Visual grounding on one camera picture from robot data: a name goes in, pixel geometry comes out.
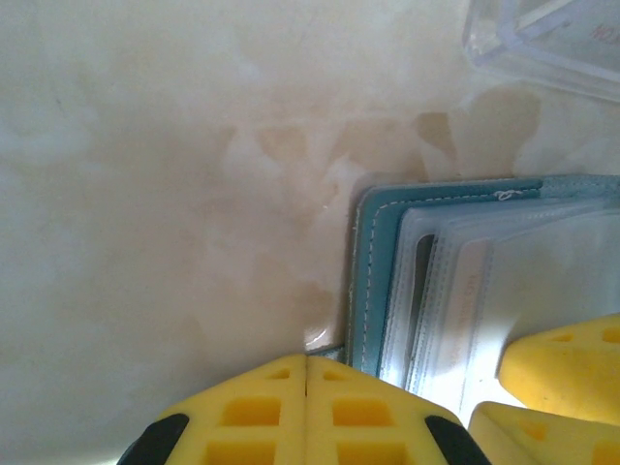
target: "card holder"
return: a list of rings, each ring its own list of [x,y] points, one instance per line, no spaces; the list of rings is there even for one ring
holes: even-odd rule
[[[619,192],[618,177],[589,175],[371,188],[356,208],[346,361],[365,373],[380,375],[397,240],[403,215],[410,208],[476,203],[506,206],[535,199],[578,201],[609,198]]]

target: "beige marble countertop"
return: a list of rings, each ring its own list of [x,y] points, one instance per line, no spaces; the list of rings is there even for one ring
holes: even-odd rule
[[[464,0],[0,5],[0,457],[112,459],[341,341],[376,179],[620,174],[620,107],[476,73]]]

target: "clear plastic container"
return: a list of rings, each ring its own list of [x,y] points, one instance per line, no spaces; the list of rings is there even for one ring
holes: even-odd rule
[[[472,0],[463,42],[476,67],[620,102],[618,0]]]

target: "blue leather cover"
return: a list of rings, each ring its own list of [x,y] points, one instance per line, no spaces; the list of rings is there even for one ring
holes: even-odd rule
[[[595,198],[619,193],[620,177],[587,175],[369,189],[356,209],[347,362],[367,374],[378,374],[394,251],[400,220],[407,209],[467,202]]]

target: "black rubber edge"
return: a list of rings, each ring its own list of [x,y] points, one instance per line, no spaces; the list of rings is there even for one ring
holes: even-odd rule
[[[460,424],[432,415],[424,420],[449,465],[491,465],[476,441]]]
[[[151,423],[116,465],[164,465],[190,418],[174,414]]]

